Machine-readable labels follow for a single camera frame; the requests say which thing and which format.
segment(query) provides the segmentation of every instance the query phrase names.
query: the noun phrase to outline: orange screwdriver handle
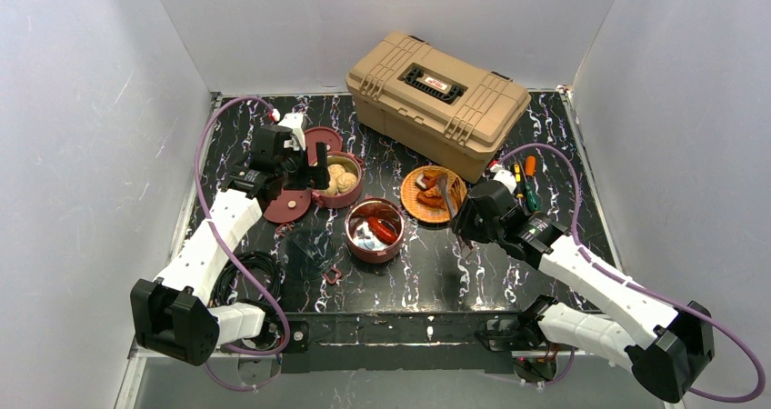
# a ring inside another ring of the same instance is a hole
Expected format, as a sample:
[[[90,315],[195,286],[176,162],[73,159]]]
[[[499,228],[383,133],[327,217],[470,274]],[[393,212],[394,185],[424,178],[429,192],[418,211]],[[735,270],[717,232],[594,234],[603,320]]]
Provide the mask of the orange screwdriver handle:
[[[530,177],[536,175],[536,157],[535,156],[528,156],[527,159],[525,159],[525,175]]]

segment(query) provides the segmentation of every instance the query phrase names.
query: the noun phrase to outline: black cable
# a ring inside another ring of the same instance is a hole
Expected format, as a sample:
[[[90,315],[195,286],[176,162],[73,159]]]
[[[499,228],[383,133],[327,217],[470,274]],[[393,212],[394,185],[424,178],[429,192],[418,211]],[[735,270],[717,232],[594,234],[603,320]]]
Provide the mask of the black cable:
[[[278,297],[278,294],[281,291],[281,269],[278,267],[278,263],[273,256],[265,252],[251,252],[236,257],[250,272],[252,270],[264,272],[265,289],[267,289],[268,293],[274,298]],[[217,277],[214,291],[212,292],[212,300],[216,305],[222,306],[232,303],[228,303],[227,297],[230,296],[230,293],[233,291],[230,285],[237,275],[238,269],[235,268],[235,265],[233,265],[232,262],[227,261],[225,268],[223,268],[222,272]],[[260,296],[258,300],[244,299],[239,301],[253,304],[266,312],[272,310],[270,304],[262,296]]]

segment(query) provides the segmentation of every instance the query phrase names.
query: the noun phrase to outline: maroon pot lid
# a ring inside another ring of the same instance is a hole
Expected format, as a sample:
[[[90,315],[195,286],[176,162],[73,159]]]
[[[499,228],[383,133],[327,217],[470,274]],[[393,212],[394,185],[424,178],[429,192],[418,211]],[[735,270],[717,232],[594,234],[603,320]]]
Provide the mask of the maroon pot lid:
[[[343,137],[335,129],[330,127],[311,127],[305,131],[305,147],[308,150],[308,163],[313,165],[316,161],[315,143],[326,144],[327,152],[340,152],[343,150]]]
[[[300,219],[308,208],[311,207],[311,190],[290,191],[283,190],[281,194],[272,201],[263,216],[271,223],[284,224],[292,223]]]

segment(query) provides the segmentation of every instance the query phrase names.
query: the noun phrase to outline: toy sausage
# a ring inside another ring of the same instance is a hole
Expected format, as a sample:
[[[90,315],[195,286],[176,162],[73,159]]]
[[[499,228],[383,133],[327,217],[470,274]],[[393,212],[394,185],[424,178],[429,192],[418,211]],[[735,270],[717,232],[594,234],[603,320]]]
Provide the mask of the toy sausage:
[[[380,241],[383,241],[384,243],[391,245],[396,242],[397,239],[399,239],[399,235],[397,235],[393,230],[389,229],[383,223],[380,222],[377,218],[370,216],[366,219],[366,223],[369,224],[369,230],[372,231],[373,234],[379,239]]]

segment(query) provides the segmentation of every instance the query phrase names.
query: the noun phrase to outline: tan toolbox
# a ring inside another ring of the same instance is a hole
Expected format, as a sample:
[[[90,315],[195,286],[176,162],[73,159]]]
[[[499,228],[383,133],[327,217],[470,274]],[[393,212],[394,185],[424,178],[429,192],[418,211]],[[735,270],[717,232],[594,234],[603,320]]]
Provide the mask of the tan toolbox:
[[[475,183],[530,103],[511,79],[392,33],[345,77],[364,125]]]

